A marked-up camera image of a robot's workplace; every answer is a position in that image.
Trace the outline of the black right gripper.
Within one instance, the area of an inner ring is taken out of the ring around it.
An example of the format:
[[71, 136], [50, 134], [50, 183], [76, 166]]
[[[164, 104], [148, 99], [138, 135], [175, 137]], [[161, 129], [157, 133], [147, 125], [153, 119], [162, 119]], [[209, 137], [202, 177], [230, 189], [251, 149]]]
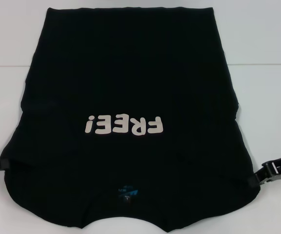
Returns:
[[281, 158], [263, 163], [262, 169], [264, 169], [265, 176], [255, 173], [251, 177], [252, 188], [281, 179]]

